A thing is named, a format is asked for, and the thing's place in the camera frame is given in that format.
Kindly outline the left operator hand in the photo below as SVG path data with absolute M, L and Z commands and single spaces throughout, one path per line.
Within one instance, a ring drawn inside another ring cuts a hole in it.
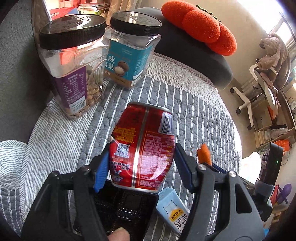
M 122 227 L 116 229 L 108 236 L 109 241 L 130 241 L 130 234 Z

